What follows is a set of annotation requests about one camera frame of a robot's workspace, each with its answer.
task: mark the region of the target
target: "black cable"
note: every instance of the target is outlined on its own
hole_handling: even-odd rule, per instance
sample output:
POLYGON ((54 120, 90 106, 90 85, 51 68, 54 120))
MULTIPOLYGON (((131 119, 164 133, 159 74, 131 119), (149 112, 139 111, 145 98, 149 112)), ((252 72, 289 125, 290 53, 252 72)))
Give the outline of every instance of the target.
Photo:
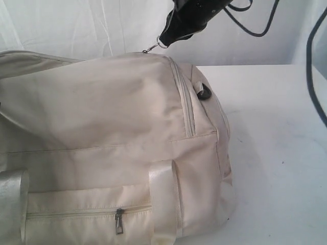
POLYGON ((322 13, 320 18, 318 19, 316 25, 312 29, 312 31, 309 35, 309 38, 308 38, 308 43, 307 43, 307 84, 308 84, 308 91, 309 91, 309 95, 312 100, 312 103, 315 106, 322 122, 327 127, 327 116, 317 98, 315 89, 313 87, 313 79, 312 79, 312 42, 313 42, 313 39, 314 39, 319 27, 321 26, 321 24, 322 24, 323 20, 326 18, 326 16, 327 16, 327 8, 325 8, 325 11, 322 13))
POLYGON ((233 9, 234 11, 237 11, 237 12, 244 12, 244 11, 247 11, 251 8, 252 4, 253 4, 253 0, 249 0, 250 2, 250 5, 245 7, 245 8, 239 8, 239 7, 236 7, 234 6, 233 4, 228 4, 229 8, 230 9, 233 9))
POLYGON ((226 8, 224 8, 224 11, 226 12, 226 14, 243 30, 245 31, 247 34, 250 34, 251 36, 254 36, 254 37, 263 37, 267 34, 267 32, 269 31, 269 28, 271 26, 271 23, 272 23, 272 20, 274 18, 274 15, 275 15, 275 12, 276 12, 276 9, 277 9, 277 6, 278 6, 278 3, 279 3, 279 0, 275 0, 275 3, 272 7, 272 10, 271 10, 271 13, 270 13, 270 16, 269 16, 269 20, 268 20, 268 23, 267 23, 267 26, 265 28, 265 30, 262 32, 262 33, 255 33, 255 32, 252 32, 250 31, 249 29, 247 29, 245 26, 243 26, 226 8))

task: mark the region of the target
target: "zipper pull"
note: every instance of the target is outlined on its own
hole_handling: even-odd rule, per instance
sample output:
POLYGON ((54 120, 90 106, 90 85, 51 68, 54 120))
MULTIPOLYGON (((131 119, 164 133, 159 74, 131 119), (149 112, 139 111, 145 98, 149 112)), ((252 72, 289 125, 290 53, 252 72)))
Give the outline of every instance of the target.
POLYGON ((116 235, 120 235, 124 233, 124 228, 123 228, 123 218, 122 214, 125 212, 124 209, 117 209, 116 214, 114 216, 114 219, 116 220, 116 235))

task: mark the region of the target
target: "handle strap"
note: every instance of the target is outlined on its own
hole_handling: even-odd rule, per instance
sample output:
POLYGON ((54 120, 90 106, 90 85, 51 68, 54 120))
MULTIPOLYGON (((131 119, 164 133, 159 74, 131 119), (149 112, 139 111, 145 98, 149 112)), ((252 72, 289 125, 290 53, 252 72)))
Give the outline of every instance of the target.
POLYGON ((154 223, 151 245, 173 245, 182 227, 175 162, 154 163, 149 181, 154 223))
POLYGON ((0 173, 0 244, 25 244, 28 189, 27 171, 0 173))

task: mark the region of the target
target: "stitching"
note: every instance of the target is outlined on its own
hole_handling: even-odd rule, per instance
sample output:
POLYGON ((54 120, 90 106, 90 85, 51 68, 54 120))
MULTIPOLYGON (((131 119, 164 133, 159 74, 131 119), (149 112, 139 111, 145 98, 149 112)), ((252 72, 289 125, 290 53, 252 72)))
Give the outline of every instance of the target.
MULTIPOLYGON (((159 143, 165 143, 165 142, 173 143, 173 142, 177 142, 177 141, 191 140, 191 139, 194 139, 194 138, 210 136, 210 135, 213 135, 215 133, 216 132, 211 132, 209 134, 194 136, 192 138, 176 139, 176 140, 170 140, 170 141, 163 141, 163 142, 159 142, 159 143)), ((50 153, 50 152, 73 152, 73 151, 81 151, 81 150, 96 150, 96 149, 107 149, 107 148, 116 148, 116 147, 131 147, 131 146, 147 145, 147 144, 149 144, 149 143, 105 145, 105 146, 96 146, 96 147, 90 147, 90 148, 61 149, 61 150, 42 150, 42 151, 25 151, 25 152, 0 152, 0 155, 11 155, 11 154, 21 154, 21 153, 37 154, 37 153, 50 153)))

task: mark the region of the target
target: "seam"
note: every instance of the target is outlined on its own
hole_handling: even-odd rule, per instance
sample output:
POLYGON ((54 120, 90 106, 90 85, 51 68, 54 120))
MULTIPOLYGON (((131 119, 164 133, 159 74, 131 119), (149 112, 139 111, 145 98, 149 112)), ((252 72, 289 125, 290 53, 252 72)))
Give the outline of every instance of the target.
MULTIPOLYGON (((158 143, 173 143, 177 141, 184 141, 184 140, 191 140, 194 138, 201 138, 206 137, 215 134, 216 132, 211 132, 209 134, 205 135, 199 135, 194 136, 192 138, 185 138, 185 139, 176 139, 176 140, 170 140, 170 141, 162 141, 158 143)), ((96 147, 90 147, 90 148, 77 148, 77 149, 62 149, 62 150, 43 150, 43 151, 25 151, 25 152, 0 152, 0 155, 11 155, 11 154, 19 154, 19 153, 47 153, 47 152, 73 152, 73 151, 81 151, 81 150, 95 150, 95 149, 106 149, 106 148, 116 148, 116 147, 130 147, 130 146, 140 146, 140 145, 146 145, 149 143, 144 144, 119 144, 119 145, 105 145, 105 146, 96 146, 96 147)))
POLYGON ((192 80, 193 80, 193 64, 192 64, 192 66, 191 66, 191 83, 192 83, 192 80))

